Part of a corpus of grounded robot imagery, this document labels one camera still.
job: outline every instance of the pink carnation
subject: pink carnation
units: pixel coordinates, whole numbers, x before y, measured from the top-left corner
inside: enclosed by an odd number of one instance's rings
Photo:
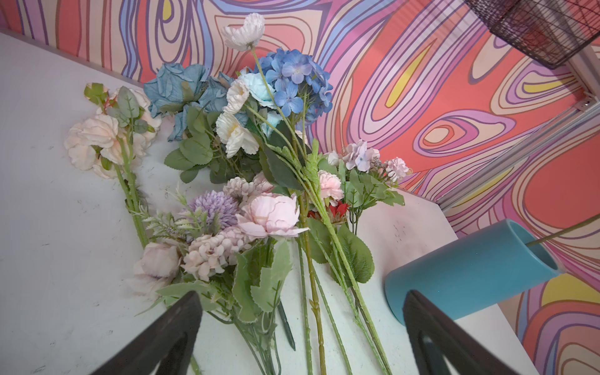
[[[321,198],[331,197],[334,200],[340,200],[344,197],[344,192],[341,190],[340,178],[331,173],[320,170],[319,181],[321,183]]]
[[[244,215],[238,216],[238,226],[248,236],[297,237],[308,228],[296,228],[300,211],[296,196],[263,193],[242,207]]]

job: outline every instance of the vase opening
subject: vase opening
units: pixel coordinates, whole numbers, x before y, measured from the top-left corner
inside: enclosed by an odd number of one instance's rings
[[[535,237],[529,233],[525,228],[521,227],[514,221],[509,221],[511,229],[515,232],[517,237],[524,243],[528,243],[535,240]],[[559,266],[554,260],[554,257],[545,249],[541,244],[534,245],[531,247],[525,246],[536,258],[538,258],[543,264],[547,265],[551,269],[558,271]]]

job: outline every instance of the psychedelic wall mural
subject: psychedelic wall mural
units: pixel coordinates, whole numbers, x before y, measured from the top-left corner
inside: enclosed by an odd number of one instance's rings
[[[405,159],[403,187],[430,200],[583,97],[568,69],[512,49],[460,0],[0,0],[0,27],[147,82],[163,62],[252,64],[220,30],[253,11],[266,18],[259,55],[298,49],[331,72],[334,108],[310,129],[323,149],[367,140]],[[600,210],[600,128],[586,126],[459,202],[457,233],[509,217],[543,235]],[[554,243],[569,274],[503,304],[543,375],[600,373],[599,232]]]

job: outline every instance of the brown stem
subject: brown stem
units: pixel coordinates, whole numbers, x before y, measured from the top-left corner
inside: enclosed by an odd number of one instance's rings
[[[591,224],[591,223],[593,223],[594,221],[596,221],[596,220],[598,220],[598,219],[600,219],[600,214],[598,214],[598,215],[596,215],[596,216],[592,216],[592,217],[590,217],[590,218],[589,218],[589,219],[587,219],[587,220],[584,220],[584,221],[582,221],[582,222],[580,222],[580,223],[578,223],[578,224],[575,224],[575,225],[573,225],[573,226],[571,226],[571,227],[568,227],[568,228],[566,228],[566,229],[563,229],[563,230],[561,230],[561,231],[559,231],[559,232],[556,232],[556,233],[554,233],[554,234],[552,234],[552,235],[548,235],[548,236],[546,236],[546,237],[543,237],[543,238],[537,239],[537,240],[535,240],[535,241],[528,242],[526,245],[527,245],[528,247],[531,247],[531,246],[535,246],[535,245],[541,244],[541,243],[543,243],[543,242],[546,242],[546,241],[549,241],[549,240],[551,240],[551,239],[553,239],[553,238],[560,237],[560,236],[562,236],[562,235],[564,235],[564,234],[567,234],[567,233],[571,232],[572,230],[575,230],[575,229],[578,229],[578,228],[584,227],[584,226],[586,226],[586,225],[588,225],[588,224]]]
[[[308,213],[308,199],[304,193],[299,200],[300,203],[300,223],[304,228],[307,227],[306,217]],[[319,337],[319,362],[321,375],[327,374],[327,367],[325,365],[325,342],[323,340],[323,324],[321,322],[321,308],[319,306],[319,292],[317,291],[317,283],[315,280],[315,270],[313,265],[313,258],[310,251],[310,243],[308,241],[308,231],[302,233],[302,244],[306,249],[306,258],[308,263],[308,276],[310,279],[310,289],[313,295],[311,306],[313,308],[314,318],[317,321],[317,336]]]

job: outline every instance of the flower bouquet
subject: flower bouquet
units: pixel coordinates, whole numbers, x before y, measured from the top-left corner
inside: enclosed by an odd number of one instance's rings
[[[102,85],[92,84],[86,96],[100,107],[94,121],[106,125],[95,129],[78,124],[65,142],[77,167],[94,168],[107,178],[114,173],[121,183],[145,248],[129,283],[140,293],[158,295],[153,306],[170,306],[188,291],[197,291],[208,314],[238,328],[262,374],[280,373],[275,309],[283,309],[280,295],[292,269],[294,240],[309,373],[310,305],[319,368],[326,374],[321,304],[352,373],[314,267],[317,262],[329,266],[327,277],[340,285],[382,373],[391,374],[361,295],[359,284],[371,278],[374,263],[356,229],[363,210],[377,202],[404,204],[395,188],[410,171],[399,158],[381,161],[378,150],[363,141],[348,145],[342,155],[319,152],[307,129],[332,109],[329,73],[297,50],[278,49],[259,58],[254,49],[264,32],[259,14],[248,15],[239,29],[226,27],[223,32],[229,47],[251,52],[255,67],[237,72],[234,79],[223,73],[209,76],[202,65],[164,64],[145,85],[147,96],[121,88],[109,97]],[[207,168],[211,182],[225,186],[191,201],[175,192],[182,211],[151,214],[140,198],[133,168],[162,116],[173,116],[169,141],[179,142],[164,163],[181,171],[184,183]],[[194,360],[192,365],[198,373]]]

